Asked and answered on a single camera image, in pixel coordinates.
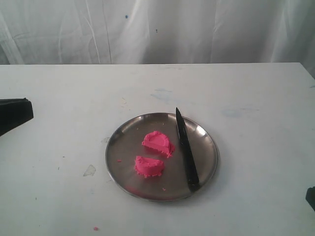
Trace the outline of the black knife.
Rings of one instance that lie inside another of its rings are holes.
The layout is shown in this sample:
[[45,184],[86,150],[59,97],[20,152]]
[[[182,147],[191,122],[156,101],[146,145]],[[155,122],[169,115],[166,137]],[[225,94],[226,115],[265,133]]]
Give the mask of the black knife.
[[187,184],[191,192],[195,192],[199,189],[199,177],[195,165],[195,161],[193,158],[193,154],[191,151],[186,123],[184,118],[182,117],[179,109],[176,107],[176,122],[177,122],[177,130],[179,136],[179,142],[181,145],[181,150],[183,153],[183,163],[185,174],[187,178]]

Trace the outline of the pink play dough lump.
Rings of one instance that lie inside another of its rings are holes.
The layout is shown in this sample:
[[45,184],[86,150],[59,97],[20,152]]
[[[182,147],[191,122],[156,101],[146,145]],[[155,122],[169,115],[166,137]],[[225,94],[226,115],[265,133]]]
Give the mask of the pink play dough lump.
[[139,175],[145,178],[161,176],[164,170],[164,162],[157,159],[136,156],[134,169]]
[[144,137],[142,145],[164,154],[167,158],[171,157],[175,151],[175,146],[169,138],[159,131],[148,133]]

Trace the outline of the white backdrop curtain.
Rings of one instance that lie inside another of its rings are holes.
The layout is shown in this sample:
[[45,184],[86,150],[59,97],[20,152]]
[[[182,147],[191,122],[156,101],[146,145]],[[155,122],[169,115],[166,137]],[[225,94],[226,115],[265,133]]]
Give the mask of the white backdrop curtain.
[[10,64],[300,62],[315,66],[312,0],[3,0]]

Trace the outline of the round steel plate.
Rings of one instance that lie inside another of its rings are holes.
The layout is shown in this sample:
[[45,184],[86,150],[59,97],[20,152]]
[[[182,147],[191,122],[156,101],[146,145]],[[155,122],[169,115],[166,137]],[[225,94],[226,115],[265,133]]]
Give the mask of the round steel plate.
[[105,163],[112,180],[140,199],[187,198],[214,176],[219,150],[209,133],[178,113],[150,113],[122,124],[110,137]]

